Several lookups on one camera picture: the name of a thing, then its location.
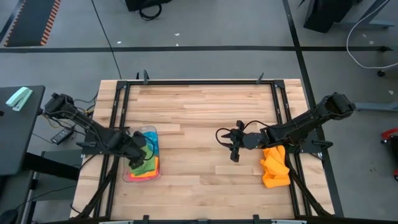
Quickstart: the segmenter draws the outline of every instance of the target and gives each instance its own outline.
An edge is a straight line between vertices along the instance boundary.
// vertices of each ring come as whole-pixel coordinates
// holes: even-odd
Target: black floor stripe
[[[14,10],[12,11],[10,17],[8,17],[8,20],[4,27],[2,28],[2,31],[0,32],[0,42],[2,42],[3,38],[6,36],[8,29],[10,28],[12,22],[14,21],[15,17],[18,15],[19,8],[21,7],[21,4],[24,0],[18,0],[18,3],[15,5]]]
[[[303,82],[304,82],[304,90],[307,94],[307,98],[308,98],[308,102],[309,102],[310,106],[315,106],[316,105],[315,98],[313,95],[307,68],[305,66],[304,56],[303,56],[302,48],[300,46],[299,37],[297,35],[297,31],[294,26],[294,21],[292,19],[292,13],[290,11],[290,6],[289,6],[289,3],[287,0],[282,0],[282,1],[283,1],[284,8],[285,8],[286,18],[289,23],[290,33],[292,34],[293,43],[296,48],[295,52],[297,55],[298,64],[300,66],[300,70],[301,70],[301,74],[302,74],[302,78],[303,78]],[[318,133],[318,137],[320,139],[324,139],[322,127],[317,129],[317,133]],[[329,188],[330,196],[332,199],[333,208],[335,210],[335,214],[338,217],[344,217],[343,208],[341,207],[341,200],[340,200],[340,196],[338,195],[336,180],[335,180],[333,169],[332,169],[332,166],[330,163],[329,153],[328,153],[327,149],[323,151],[322,164],[323,164],[323,168],[325,170],[326,180],[328,182],[328,188]]]
[[[389,47],[350,47],[350,51],[391,51]],[[114,47],[114,52],[194,52],[194,51],[287,51],[295,52],[294,46],[187,46],[187,47]],[[0,53],[90,53],[110,52],[109,47],[70,48],[0,48]],[[345,52],[346,47],[301,47],[305,52]]]

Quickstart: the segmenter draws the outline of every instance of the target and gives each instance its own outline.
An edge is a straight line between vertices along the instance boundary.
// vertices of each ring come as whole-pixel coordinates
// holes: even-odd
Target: green object
[[[32,94],[32,90],[21,87],[6,102],[7,106],[13,106],[12,110],[20,111]]]
[[[141,148],[144,152],[146,152],[147,157],[152,155],[152,150],[148,148],[148,144]],[[146,172],[154,171],[155,170],[155,156],[152,156],[151,159],[148,161],[144,161],[144,164],[138,168],[130,169],[135,176],[145,174]]]

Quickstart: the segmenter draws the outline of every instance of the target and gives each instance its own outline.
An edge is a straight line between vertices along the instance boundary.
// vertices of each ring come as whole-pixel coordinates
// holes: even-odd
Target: white cable
[[[368,68],[368,69],[386,69],[386,68],[391,68],[391,67],[394,67],[394,66],[398,65],[398,63],[395,63],[395,64],[388,65],[388,66],[385,66],[385,67],[367,67],[367,66],[361,65],[361,64],[354,58],[354,56],[351,54],[351,52],[348,50],[349,37],[351,36],[351,33],[354,31],[355,27],[358,26],[362,21],[364,21],[365,19],[367,19],[369,16],[371,16],[372,14],[374,14],[375,12],[377,12],[377,10],[379,10],[381,7],[383,7],[385,4],[387,4],[388,1],[389,1],[389,0],[386,0],[386,1],[385,1],[383,4],[381,4],[375,11],[369,13],[369,14],[368,14],[367,16],[365,16],[363,19],[361,19],[360,21],[358,21],[358,22],[354,25],[354,27],[351,29],[351,31],[349,32],[349,34],[348,34],[347,42],[346,42],[347,52],[348,52],[349,56],[351,56],[351,58],[353,58],[353,60],[354,60],[359,66],[361,66],[361,67],[363,67],[363,68]]]

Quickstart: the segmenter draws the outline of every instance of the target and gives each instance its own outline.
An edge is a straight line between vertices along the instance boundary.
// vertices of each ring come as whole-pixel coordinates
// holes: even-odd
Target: clear plastic container
[[[145,174],[135,176],[129,167],[129,159],[123,157],[123,180],[125,182],[142,182],[158,178],[160,176],[160,157],[158,137],[155,127],[144,126],[141,128],[130,128],[129,131],[131,136],[135,131],[139,131],[146,137],[147,144],[145,147],[148,147],[150,151],[154,152],[155,171],[150,171],[146,172]]]

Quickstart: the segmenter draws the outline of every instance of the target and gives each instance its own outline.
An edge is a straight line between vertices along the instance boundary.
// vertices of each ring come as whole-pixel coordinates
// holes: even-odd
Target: orange and black striped mat
[[[6,47],[45,45],[61,0],[24,0],[4,43]]]

